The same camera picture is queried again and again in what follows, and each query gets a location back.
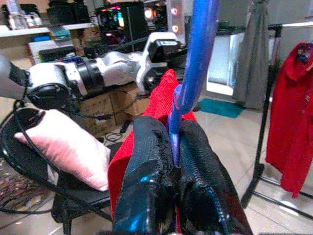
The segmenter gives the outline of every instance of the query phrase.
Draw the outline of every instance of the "blue rod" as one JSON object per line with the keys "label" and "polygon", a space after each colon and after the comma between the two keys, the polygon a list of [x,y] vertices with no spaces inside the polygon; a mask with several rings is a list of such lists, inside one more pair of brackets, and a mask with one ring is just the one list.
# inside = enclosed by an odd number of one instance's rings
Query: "blue rod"
{"label": "blue rod", "polygon": [[207,76],[217,30],[219,0],[195,0],[184,74],[184,82],[175,89],[168,125],[173,160],[179,165],[179,129],[182,115],[197,103]]}

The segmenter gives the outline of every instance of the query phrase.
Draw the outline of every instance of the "tiled floor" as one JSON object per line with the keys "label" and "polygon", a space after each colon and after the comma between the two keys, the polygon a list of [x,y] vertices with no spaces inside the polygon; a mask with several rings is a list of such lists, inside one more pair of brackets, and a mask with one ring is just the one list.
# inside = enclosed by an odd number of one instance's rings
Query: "tiled floor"
{"label": "tiled floor", "polygon": [[[226,118],[204,112],[196,113],[199,124],[208,135],[213,150],[218,154],[227,168],[240,197],[248,187],[253,174],[253,163],[256,153],[261,113],[243,111],[236,118]],[[262,162],[265,162],[266,145],[263,147]],[[267,165],[264,173],[267,177],[279,180],[280,174]],[[313,203],[300,196],[291,199],[291,194],[279,187],[261,182],[257,191],[277,200],[285,201],[300,210],[313,214]],[[313,194],[313,169],[310,171],[304,191]],[[43,206],[43,210],[51,207],[51,203]],[[273,205],[256,196],[245,210],[253,232],[273,234],[313,234],[313,221],[304,219],[296,213],[291,213],[279,206]],[[110,229],[111,224],[94,214],[88,214],[75,219],[73,235],[95,234],[100,229]],[[54,223],[50,214],[28,216],[0,230],[2,235],[61,235],[62,226]]]}

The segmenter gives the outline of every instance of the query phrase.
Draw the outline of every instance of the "black metal stand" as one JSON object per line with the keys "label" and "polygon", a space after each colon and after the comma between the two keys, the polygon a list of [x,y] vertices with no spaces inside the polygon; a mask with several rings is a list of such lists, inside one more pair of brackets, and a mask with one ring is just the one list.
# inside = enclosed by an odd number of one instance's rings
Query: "black metal stand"
{"label": "black metal stand", "polygon": [[[276,181],[273,181],[271,179],[265,178],[262,176],[262,173],[264,171],[264,164],[260,163],[260,158],[261,158],[261,152],[262,152],[262,146],[263,146],[263,137],[265,133],[265,126],[266,126],[266,121],[267,121],[267,116],[268,116],[268,108],[269,108],[269,99],[270,99],[270,94],[273,86],[273,82],[276,77],[276,59],[277,59],[277,51],[279,47],[279,40],[281,37],[281,31],[282,31],[282,25],[272,25],[269,27],[269,30],[275,30],[275,48],[273,52],[273,57],[272,57],[272,65],[269,67],[268,71],[268,84],[267,84],[267,91],[266,91],[266,99],[264,102],[264,107],[263,107],[263,116],[262,116],[262,123],[261,123],[261,129],[260,129],[260,135],[259,135],[259,141],[258,141],[258,148],[257,148],[257,153],[256,153],[256,159],[255,159],[255,164],[254,164],[254,172],[253,172],[253,178],[252,181],[250,182],[250,185],[248,189],[246,190],[244,196],[241,199],[241,203],[244,208],[246,208],[251,200],[252,195],[255,195],[259,198],[262,198],[268,202],[274,203],[276,205],[279,205],[281,207],[285,207],[287,209],[290,209],[308,219],[313,220],[313,216],[310,214],[307,214],[305,212],[302,212],[298,209],[295,209],[293,207],[290,207],[286,204],[281,203],[280,201],[277,201],[273,198],[270,198],[264,194],[261,194],[259,192],[256,192],[255,189],[259,183],[260,180],[272,184],[274,186],[280,187],[280,184]],[[310,199],[313,199],[313,195],[301,192],[301,195],[308,197]]]}

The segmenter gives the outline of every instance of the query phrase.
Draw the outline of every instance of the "pink cushion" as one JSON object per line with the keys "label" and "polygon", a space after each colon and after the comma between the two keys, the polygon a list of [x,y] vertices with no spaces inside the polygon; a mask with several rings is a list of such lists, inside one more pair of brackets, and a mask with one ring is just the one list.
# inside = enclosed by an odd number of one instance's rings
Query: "pink cushion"
{"label": "pink cushion", "polygon": [[[111,151],[69,117],[57,110],[46,111],[41,122],[26,132],[57,168],[96,190],[108,190]],[[15,138],[28,144],[22,133]]]}

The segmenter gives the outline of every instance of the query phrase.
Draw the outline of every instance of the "gray curtain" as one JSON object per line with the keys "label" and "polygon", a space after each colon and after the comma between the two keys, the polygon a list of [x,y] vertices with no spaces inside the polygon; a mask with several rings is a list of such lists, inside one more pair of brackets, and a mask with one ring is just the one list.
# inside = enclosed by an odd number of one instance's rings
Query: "gray curtain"
{"label": "gray curtain", "polygon": [[246,108],[263,108],[268,78],[268,0],[254,0],[240,49],[233,98]]}

